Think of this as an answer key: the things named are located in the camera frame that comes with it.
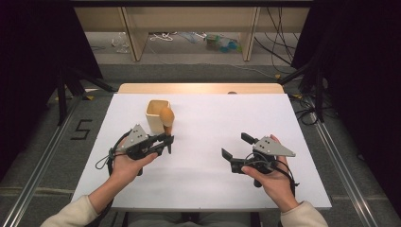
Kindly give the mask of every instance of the white table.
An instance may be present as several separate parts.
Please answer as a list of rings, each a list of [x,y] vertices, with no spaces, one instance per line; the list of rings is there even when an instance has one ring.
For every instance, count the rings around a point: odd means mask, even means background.
[[[288,158],[296,198],[318,209],[331,207],[305,139],[284,94],[153,95],[116,94],[107,111],[73,201],[107,178],[107,167],[95,164],[135,124],[150,133],[145,110],[151,99],[168,99],[176,119],[172,154],[164,151],[115,198],[113,208],[126,211],[260,211],[277,208],[253,179],[231,173],[221,148],[245,158],[252,146],[240,134],[262,138],[271,133],[296,152]]]

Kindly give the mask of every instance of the sleeve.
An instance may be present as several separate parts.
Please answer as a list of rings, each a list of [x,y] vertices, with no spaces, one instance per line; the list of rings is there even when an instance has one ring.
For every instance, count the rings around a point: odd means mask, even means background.
[[[60,210],[57,215],[48,218],[41,226],[85,226],[97,217],[97,213],[88,196],[82,196]]]
[[[324,217],[308,201],[303,201],[296,208],[281,214],[284,227],[292,226],[328,226]]]

